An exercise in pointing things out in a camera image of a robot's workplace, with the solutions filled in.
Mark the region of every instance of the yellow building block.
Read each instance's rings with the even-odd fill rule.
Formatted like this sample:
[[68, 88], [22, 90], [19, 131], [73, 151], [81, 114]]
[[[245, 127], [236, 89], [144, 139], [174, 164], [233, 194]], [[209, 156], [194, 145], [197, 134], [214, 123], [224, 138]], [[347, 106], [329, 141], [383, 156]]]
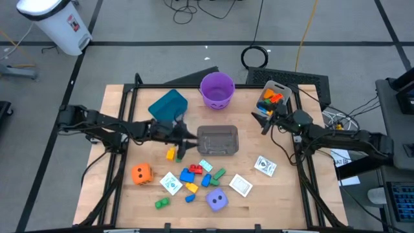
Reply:
[[199, 189], [199, 187], [193, 183], [186, 183], [186, 188], [188, 188], [188, 190], [193, 193], [196, 193], [196, 191]]
[[169, 161], [174, 161], [174, 157], [175, 157], [175, 147], [172, 147], [168, 150], [166, 158]]

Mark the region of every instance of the wooden table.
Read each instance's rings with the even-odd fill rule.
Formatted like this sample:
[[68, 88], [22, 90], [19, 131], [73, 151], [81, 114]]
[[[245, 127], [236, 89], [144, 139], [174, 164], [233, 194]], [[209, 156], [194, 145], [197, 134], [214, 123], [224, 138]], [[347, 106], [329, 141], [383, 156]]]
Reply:
[[[301, 85], [300, 87], [317, 98], [313, 85]], [[106, 87], [100, 110], [102, 114], [118, 116], [122, 88], [123, 85]], [[168, 91], [169, 89], [139, 89], [134, 121], [150, 119], [148, 107]], [[206, 107], [196, 89], [178, 89], [178, 92], [188, 100], [188, 110], [184, 121], [190, 132], [196, 134], [197, 128], [201, 125], [235, 125], [239, 132], [239, 151], [231, 157], [202, 157], [197, 149], [193, 148], [186, 152], [181, 163], [176, 163], [166, 160], [166, 152], [170, 145], [145, 142], [142, 146], [136, 146], [130, 143], [116, 227], [164, 228], [164, 223], [171, 223], [172, 228], [251, 229], [254, 224], [261, 224], [264, 229], [306, 228], [297, 167], [291, 166], [282, 150], [272, 143], [270, 132], [266, 136], [260, 134], [261, 128], [250, 114], [261, 90], [236, 89], [230, 105], [220, 111]], [[315, 124], [322, 125], [323, 118], [319, 103], [303, 93], [300, 93], [300, 96], [303, 109], [311, 115]], [[282, 134], [276, 130], [274, 138], [289, 154], [293, 153], [289, 133]], [[93, 145], [89, 163], [103, 151], [104, 147], [101, 144]], [[278, 165], [273, 177], [268, 177], [254, 168], [259, 155], [265, 156]], [[200, 187], [194, 202], [186, 203], [184, 198], [191, 192], [185, 186], [171, 196], [159, 183], [168, 172], [172, 172], [178, 178], [184, 167], [198, 164], [201, 159], [206, 159], [213, 165], [212, 174], [220, 168], [227, 170], [226, 174], [220, 178], [220, 187], [228, 196], [229, 204], [216, 213], [211, 211], [204, 198], [215, 187]], [[322, 199], [337, 218], [347, 224], [332, 159], [319, 152], [313, 156], [313, 159]], [[150, 163], [155, 179], [152, 183], [137, 186], [133, 184], [131, 169], [142, 162]], [[84, 220], [101, 198], [108, 163], [109, 156], [106, 156], [85, 176], [74, 223]], [[253, 184], [247, 197], [242, 197], [228, 185], [237, 173]], [[196, 175], [195, 184], [200, 184], [201, 180], [202, 176]], [[171, 205], [157, 210], [154, 203], [163, 197], [170, 197]], [[112, 202], [111, 199], [107, 209], [106, 223], [109, 222]], [[315, 206], [311, 197], [309, 203], [313, 224], [317, 225]]]

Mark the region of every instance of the white cable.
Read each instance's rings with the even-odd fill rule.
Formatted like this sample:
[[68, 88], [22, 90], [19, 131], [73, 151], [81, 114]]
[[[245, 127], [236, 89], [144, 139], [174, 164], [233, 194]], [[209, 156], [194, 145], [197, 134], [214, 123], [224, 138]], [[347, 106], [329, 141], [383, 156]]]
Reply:
[[33, 24], [34, 24], [34, 22], [32, 22], [32, 24], [28, 28], [26, 34], [20, 39], [19, 43], [17, 43], [16, 46], [10, 52], [8, 52], [6, 55], [4, 55], [2, 58], [0, 58], [0, 60], [6, 59], [9, 55], [11, 55], [14, 51], [16, 51], [16, 49], [20, 45], [20, 43], [26, 38], [28, 33], [32, 30]]

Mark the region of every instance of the card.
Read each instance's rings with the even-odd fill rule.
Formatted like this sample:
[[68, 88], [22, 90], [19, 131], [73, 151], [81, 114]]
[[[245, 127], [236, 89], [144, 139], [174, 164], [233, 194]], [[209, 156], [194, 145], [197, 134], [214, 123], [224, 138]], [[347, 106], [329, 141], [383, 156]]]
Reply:
[[236, 174], [232, 181], [230, 182], [230, 187], [232, 187], [236, 192], [241, 194], [243, 197], [246, 197], [247, 194], [250, 192], [250, 190], [253, 187], [253, 184], [250, 184], [248, 181], [246, 181], [243, 177], [241, 177], [239, 174]]
[[260, 155], [257, 158], [254, 168], [271, 177], [274, 173], [274, 170], [276, 169], [276, 166], [277, 166], [276, 163]]
[[171, 195], [176, 194], [182, 187], [181, 182], [171, 172], [168, 172], [167, 175], [160, 180], [160, 183]]
[[202, 168], [204, 168], [207, 172], [210, 172], [213, 169], [213, 166], [211, 164], [209, 164], [207, 161], [205, 161], [204, 159], [200, 161], [199, 163]]

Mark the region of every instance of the white bin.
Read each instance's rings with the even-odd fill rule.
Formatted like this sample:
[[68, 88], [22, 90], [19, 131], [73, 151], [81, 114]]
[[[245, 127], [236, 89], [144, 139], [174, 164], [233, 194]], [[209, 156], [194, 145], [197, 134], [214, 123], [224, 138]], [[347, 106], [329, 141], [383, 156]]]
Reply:
[[55, 42], [65, 53], [80, 55], [92, 40], [70, 0], [20, 0], [17, 11]]

